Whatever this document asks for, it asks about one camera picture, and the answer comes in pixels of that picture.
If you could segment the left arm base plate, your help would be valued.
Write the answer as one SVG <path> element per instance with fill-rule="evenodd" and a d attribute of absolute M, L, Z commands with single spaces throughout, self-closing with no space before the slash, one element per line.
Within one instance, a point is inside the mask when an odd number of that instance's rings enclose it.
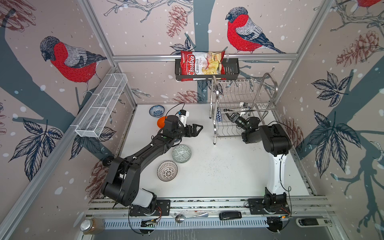
<path fill-rule="evenodd" d="M 139 205 L 132 205 L 130 208 L 130 217 L 159 217 L 169 216 L 170 214 L 170 200 L 157 199 L 152 202 L 147 208 Z"/>

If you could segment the stainless steel dish rack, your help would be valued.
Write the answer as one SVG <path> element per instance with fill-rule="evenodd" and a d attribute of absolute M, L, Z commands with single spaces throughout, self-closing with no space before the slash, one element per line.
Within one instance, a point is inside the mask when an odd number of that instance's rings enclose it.
<path fill-rule="evenodd" d="M 210 119 L 214 127 L 214 144 L 218 138 L 240 137 L 241 129 L 232 123 L 226 113 L 239 113 L 244 119 L 258 117 L 261 121 L 276 107 L 278 82 L 269 73 L 262 77 L 236 80 L 209 81 Z M 223 121 L 216 121 L 217 107 L 221 109 Z"/>

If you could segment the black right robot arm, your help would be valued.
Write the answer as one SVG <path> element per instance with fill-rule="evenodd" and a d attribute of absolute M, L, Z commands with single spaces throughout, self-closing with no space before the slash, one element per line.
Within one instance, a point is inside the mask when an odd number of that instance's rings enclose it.
<path fill-rule="evenodd" d="M 274 214 L 283 210 L 289 214 L 287 197 L 291 189 L 285 187 L 285 163 L 292 147 L 292 142 L 280 124 L 261 125 L 261 119 L 250 117 L 244 119 L 239 113 L 226 113 L 227 118 L 242 129 L 242 140 L 245 144 L 261 142 L 270 157 L 270 178 L 265 188 L 263 201 L 264 210 Z"/>

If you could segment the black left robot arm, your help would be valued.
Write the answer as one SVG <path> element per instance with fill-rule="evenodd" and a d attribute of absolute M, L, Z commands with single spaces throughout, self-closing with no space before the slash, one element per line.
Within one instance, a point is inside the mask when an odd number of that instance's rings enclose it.
<path fill-rule="evenodd" d="M 155 208 L 156 195 L 140 188 L 141 172 L 156 158 L 168 152 L 176 140 L 197 137 L 204 128 L 197 124 L 187 125 L 186 121 L 186 116 L 168 116 L 165 118 L 165 126 L 141 150 L 125 158 L 109 158 L 103 164 L 109 170 L 101 186 L 101 193 L 125 207 L 137 205 L 147 209 Z"/>

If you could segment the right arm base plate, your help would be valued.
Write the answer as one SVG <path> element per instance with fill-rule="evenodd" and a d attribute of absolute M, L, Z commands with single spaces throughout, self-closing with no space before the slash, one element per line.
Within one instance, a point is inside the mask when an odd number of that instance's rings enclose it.
<path fill-rule="evenodd" d="M 251 215 L 290 215 L 288 204 L 267 202 L 261 198 L 248 199 L 248 207 Z"/>

